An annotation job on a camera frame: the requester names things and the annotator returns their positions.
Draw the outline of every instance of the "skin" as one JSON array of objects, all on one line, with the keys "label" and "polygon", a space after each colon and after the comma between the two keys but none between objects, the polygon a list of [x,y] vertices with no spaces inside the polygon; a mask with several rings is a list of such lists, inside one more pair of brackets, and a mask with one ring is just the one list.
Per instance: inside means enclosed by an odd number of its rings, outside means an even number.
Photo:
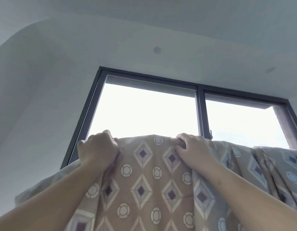
[{"label": "skin", "polygon": [[[175,147],[182,160],[211,182],[246,230],[297,230],[297,211],[218,163],[210,154],[209,141],[185,133],[177,138],[186,143],[186,149]],[[113,165],[119,151],[107,130],[78,142],[77,148],[80,167],[0,217],[0,230],[64,230],[85,193]]]}]

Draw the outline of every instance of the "hand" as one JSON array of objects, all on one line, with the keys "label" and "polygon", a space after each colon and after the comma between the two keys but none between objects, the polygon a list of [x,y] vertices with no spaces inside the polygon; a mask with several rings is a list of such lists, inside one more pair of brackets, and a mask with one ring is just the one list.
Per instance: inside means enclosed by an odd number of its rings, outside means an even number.
[{"label": "hand", "polygon": [[209,150],[210,140],[185,133],[179,134],[176,138],[183,140],[186,144],[186,149],[179,145],[175,146],[176,152],[190,168],[198,173],[205,175],[219,164]]},{"label": "hand", "polygon": [[115,160],[119,147],[109,130],[91,135],[87,141],[77,143],[81,165],[104,172]]}]

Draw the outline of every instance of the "window frame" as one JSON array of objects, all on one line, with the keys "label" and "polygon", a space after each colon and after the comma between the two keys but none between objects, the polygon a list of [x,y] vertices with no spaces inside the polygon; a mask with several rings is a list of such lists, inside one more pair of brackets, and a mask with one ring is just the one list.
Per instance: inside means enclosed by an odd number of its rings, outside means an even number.
[{"label": "window frame", "polygon": [[69,143],[61,169],[78,159],[76,143],[78,140],[86,139],[107,75],[194,90],[196,92],[199,133],[206,139],[211,139],[211,134],[208,125],[205,94],[220,96],[224,99],[229,98],[231,103],[236,99],[237,104],[246,101],[247,103],[277,105],[282,110],[283,124],[287,123],[290,126],[297,143],[297,116],[287,99],[100,66]]}]

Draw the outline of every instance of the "sky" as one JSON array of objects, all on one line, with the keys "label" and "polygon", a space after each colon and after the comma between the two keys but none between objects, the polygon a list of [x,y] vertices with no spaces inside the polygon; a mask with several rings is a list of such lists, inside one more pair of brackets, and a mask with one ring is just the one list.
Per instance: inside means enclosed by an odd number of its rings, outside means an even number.
[{"label": "sky", "polygon": [[[213,140],[289,148],[272,107],[258,109],[206,101]],[[199,135],[196,99],[104,84],[89,135],[108,129],[116,138],[180,133]]]}]

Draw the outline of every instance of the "glass pane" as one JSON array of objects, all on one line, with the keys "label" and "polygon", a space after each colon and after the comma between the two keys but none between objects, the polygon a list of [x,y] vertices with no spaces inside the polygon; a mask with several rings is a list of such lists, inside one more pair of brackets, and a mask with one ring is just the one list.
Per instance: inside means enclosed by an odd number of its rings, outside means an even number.
[{"label": "glass pane", "polygon": [[105,129],[117,138],[199,135],[195,95],[194,90],[108,75],[88,136]]},{"label": "glass pane", "polygon": [[247,147],[266,146],[289,149],[273,106],[258,104],[248,107],[206,98],[206,107],[213,140]]}]

